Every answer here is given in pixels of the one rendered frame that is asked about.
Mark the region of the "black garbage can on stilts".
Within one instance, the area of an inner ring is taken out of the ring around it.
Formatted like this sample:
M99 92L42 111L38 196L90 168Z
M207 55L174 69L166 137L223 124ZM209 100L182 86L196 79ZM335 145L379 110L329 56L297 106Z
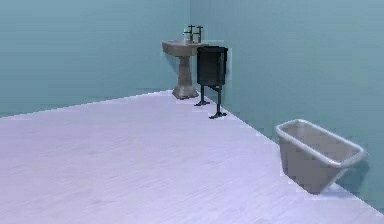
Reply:
M221 46L203 46L197 49L197 83L200 85L200 101L197 106L207 105L204 87L217 92L216 113L210 119L226 116L221 112L222 87L225 85L228 49Z

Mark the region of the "grey open bin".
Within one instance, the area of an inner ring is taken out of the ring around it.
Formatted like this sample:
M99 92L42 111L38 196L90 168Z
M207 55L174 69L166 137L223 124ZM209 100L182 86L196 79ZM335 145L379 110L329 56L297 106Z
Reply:
M363 147L304 119L279 124L275 131L284 174L313 195L367 156Z

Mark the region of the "beige pedestal sink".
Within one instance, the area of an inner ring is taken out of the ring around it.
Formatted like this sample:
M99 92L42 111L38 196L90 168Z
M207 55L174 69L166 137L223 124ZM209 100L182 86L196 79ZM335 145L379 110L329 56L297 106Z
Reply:
M179 59L178 84L172 94L180 100L195 98L198 96L192 85L190 58L197 55L197 48L206 46L206 43L198 43L190 40L168 40L162 42L163 52Z

